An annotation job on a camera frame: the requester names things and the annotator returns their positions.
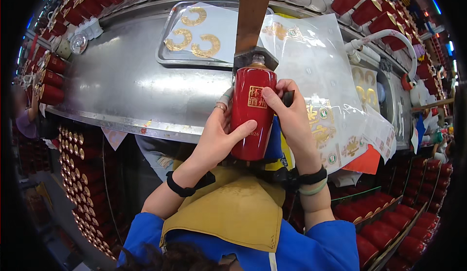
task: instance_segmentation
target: white hose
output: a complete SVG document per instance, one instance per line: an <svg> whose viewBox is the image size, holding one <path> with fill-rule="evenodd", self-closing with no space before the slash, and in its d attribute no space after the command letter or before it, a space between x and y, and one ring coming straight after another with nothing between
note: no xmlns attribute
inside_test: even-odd
<svg viewBox="0 0 467 271"><path fill-rule="evenodd" d="M344 49L349 55L353 55L356 49L359 49L360 46L372 42L377 39L381 39L386 36L394 36L399 38L409 49L409 55L412 59L412 67L409 71L409 79L412 81L415 78L415 72L417 71L417 56L415 56L415 50L413 49L412 44L409 42L406 36L400 32L393 29L385 29L375 34L368 35L362 39L355 39L344 45Z"/></svg>

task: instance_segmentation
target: yellow apron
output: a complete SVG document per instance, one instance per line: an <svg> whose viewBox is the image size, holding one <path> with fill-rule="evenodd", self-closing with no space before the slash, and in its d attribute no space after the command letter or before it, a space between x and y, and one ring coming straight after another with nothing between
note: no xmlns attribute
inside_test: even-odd
<svg viewBox="0 0 467 271"><path fill-rule="evenodd" d="M180 164L175 161L174 169ZM160 247L169 231L185 229L269 252L275 270L285 192L254 176L244 176L239 169L218 166L211 173L216 182L186 198L178 212L164 222Z"/></svg>

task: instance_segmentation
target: metal tray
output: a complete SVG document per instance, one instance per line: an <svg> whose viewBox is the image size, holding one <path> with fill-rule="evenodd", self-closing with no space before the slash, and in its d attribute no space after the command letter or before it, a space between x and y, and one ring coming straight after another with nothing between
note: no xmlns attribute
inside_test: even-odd
<svg viewBox="0 0 467 271"><path fill-rule="evenodd" d="M232 63L220 61L214 58L198 58L193 55L190 51L171 51L164 43L166 37L172 31L172 28L178 22L182 13L190 5L194 5L198 2L204 2L220 8L230 9L238 11L238 0L186 0L177 3L169 14L167 21L165 22L162 30L161 39L159 41L159 47L155 53L155 58L160 64L166 65L200 65L200 66L216 66L216 67L233 67ZM266 15L273 15L274 12L268 8ZM258 39L258 46L263 47L262 42Z"/></svg>

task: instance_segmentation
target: right hand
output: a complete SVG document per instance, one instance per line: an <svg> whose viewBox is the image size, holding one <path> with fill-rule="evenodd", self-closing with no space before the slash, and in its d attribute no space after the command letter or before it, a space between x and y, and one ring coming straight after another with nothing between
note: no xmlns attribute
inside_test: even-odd
<svg viewBox="0 0 467 271"><path fill-rule="evenodd" d="M321 159L309 125L305 99L293 80L279 80L278 94L265 87L262 96L276 112L287 144L292 149L300 174L316 173L321 169ZM287 108L281 101L284 92L295 91L293 103Z"/></svg>

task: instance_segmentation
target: left hand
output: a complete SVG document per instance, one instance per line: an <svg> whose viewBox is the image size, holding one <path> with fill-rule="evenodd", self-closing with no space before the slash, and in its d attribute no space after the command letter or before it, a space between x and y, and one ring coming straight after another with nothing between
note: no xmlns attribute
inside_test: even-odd
<svg viewBox="0 0 467 271"><path fill-rule="evenodd" d="M198 145L188 159L198 169L206 173L215 168L229 154L237 142L253 132L257 125L258 123L255 120L248 120L229 134L230 109L224 112L223 109L214 108L207 119Z"/></svg>

